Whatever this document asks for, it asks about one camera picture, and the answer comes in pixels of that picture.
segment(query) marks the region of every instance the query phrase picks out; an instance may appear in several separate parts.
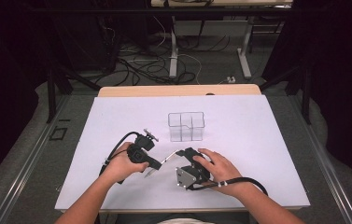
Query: white tabletop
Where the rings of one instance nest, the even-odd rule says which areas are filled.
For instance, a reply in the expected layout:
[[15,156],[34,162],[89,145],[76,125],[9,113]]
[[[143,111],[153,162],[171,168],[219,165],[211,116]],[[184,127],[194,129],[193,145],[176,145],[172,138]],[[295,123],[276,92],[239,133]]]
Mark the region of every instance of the white tabletop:
[[[204,112],[204,140],[170,142],[167,116]],[[310,203],[275,117],[264,95],[213,95],[95,98],[67,178],[55,205],[65,210],[97,178],[104,159],[129,132],[148,128],[159,142],[148,153],[158,161],[176,149],[206,147],[227,157],[247,177],[262,183],[269,196],[286,208]],[[212,189],[186,191],[176,185],[176,167],[190,165],[176,157],[144,178],[133,174],[107,194],[101,211],[191,212],[243,210],[232,197]]]

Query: black curtain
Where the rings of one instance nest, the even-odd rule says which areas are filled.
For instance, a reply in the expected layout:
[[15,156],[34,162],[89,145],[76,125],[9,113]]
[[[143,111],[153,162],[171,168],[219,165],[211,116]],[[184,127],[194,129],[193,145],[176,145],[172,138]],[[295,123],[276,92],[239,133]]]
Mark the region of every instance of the black curtain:
[[0,164],[35,112],[35,88],[46,80],[28,27],[0,1]]
[[328,124],[326,147],[352,168],[352,3],[295,1],[301,9],[323,6],[323,15],[287,20],[263,77],[271,80],[308,56],[313,62],[312,98]]

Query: acrylic box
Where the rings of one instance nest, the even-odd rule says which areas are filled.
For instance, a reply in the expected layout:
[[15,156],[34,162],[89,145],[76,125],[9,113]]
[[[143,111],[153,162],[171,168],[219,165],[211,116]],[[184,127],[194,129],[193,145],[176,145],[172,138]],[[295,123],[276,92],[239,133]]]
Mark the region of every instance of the acrylic box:
[[168,115],[170,141],[202,141],[204,134],[204,113],[183,112]]

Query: hand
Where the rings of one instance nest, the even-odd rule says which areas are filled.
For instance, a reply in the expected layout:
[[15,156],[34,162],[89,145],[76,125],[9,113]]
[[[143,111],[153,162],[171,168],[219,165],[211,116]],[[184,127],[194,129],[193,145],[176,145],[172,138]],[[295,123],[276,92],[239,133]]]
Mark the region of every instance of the hand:
[[[221,154],[210,151],[206,148],[199,148],[198,151],[208,156],[212,162],[207,161],[205,158],[200,156],[194,156],[193,159],[195,161],[198,161],[205,169],[207,169],[211,173],[211,175],[214,177],[214,181],[220,182],[236,177],[242,177],[236,167],[234,167],[234,165]],[[227,195],[235,196],[239,191],[239,186],[240,184],[237,183],[213,189]]]
[[129,175],[136,172],[143,172],[148,166],[148,162],[132,163],[127,155],[127,148],[131,143],[123,143],[115,152],[111,162],[107,165],[102,175],[115,182],[126,179]]

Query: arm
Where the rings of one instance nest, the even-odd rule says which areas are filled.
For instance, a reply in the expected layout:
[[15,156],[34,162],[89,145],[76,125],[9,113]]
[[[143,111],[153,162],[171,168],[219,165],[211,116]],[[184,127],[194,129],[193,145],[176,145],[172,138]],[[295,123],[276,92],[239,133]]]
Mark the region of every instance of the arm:
[[148,163],[132,163],[126,149],[131,143],[124,143],[118,148],[104,172],[74,202],[56,223],[93,223],[109,189],[117,182],[126,179],[135,172],[142,172]]
[[[198,161],[213,175],[214,181],[219,182],[242,176],[230,161],[217,152],[205,148],[199,148],[199,151],[208,156],[213,163],[198,156],[193,157],[193,159]],[[251,183],[235,183],[213,189],[239,200],[260,224],[303,223],[290,211],[270,199]]]

